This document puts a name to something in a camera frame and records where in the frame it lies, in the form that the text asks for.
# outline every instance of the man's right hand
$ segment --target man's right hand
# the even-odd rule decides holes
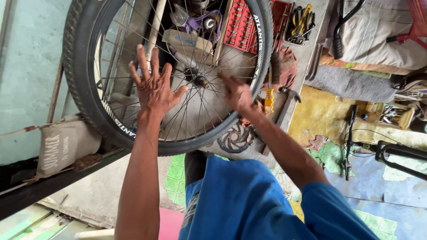
[[[218,73],[219,78],[224,82],[226,89],[225,100],[227,103],[243,117],[254,111],[259,111],[259,107],[253,103],[252,93],[249,85],[237,80],[234,76],[227,76],[222,72]]]

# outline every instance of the bicycle wheel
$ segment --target bicycle wheel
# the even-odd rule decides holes
[[[140,43],[146,51],[159,48],[160,66],[172,64],[172,90],[181,85],[190,88],[161,123],[159,156],[198,149],[237,122],[237,113],[224,101],[224,87],[216,72],[222,70],[250,84],[255,98],[270,60],[271,10],[265,0],[218,0],[209,6],[206,2],[187,0],[179,7],[167,0],[164,12],[157,12],[157,0],[72,1],[64,28],[64,71],[77,107],[103,137],[121,147],[133,146],[140,106],[127,64],[136,60],[136,45]],[[248,17],[218,14],[233,5],[240,6]],[[187,14],[184,25],[175,18],[177,15],[169,14],[179,12],[177,9]],[[160,24],[154,24],[159,16]],[[242,36],[247,49],[241,47],[242,42],[233,47],[233,35],[223,29],[229,25],[230,16],[236,23],[244,22],[233,30],[254,28],[250,36]],[[217,27],[205,28],[207,18]],[[157,37],[155,41],[150,40],[153,36]],[[253,44],[249,45],[252,36]]]

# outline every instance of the bicycle grip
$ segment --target bicycle grip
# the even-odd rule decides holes
[[[342,58],[342,43],[341,38],[333,39],[333,58],[335,60]]]

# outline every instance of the hand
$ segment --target hand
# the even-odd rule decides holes
[[[218,76],[225,85],[225,100],[240,115],[258,111],[259,108],[253,103],[252,93],[249,85],[237,80],[234,76],[228,77],[222,72]]]
[[[172,65],[166,63],[163,66],[162,74],[160,74],[158,52],[159,49],[154,47],[150,60],[151,74],[148,71],[144,47],[141,44],[137,46],[137,55],[142,77],[136,71],[136,64],[133,61],[129,63],[129,70],[135,81],[141,104],[138,118],[145,112],[163,118],[171,108],[181,101],[182,95],[188,90],[187,86],[181,86],[175,93],[172,92],[170,89]]]

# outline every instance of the tool tray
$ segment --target tool tray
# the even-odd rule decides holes
[[[224,44],[248,52],[254,34],[255,25],[249,8],[243,0],[235,0],[230,9]]]

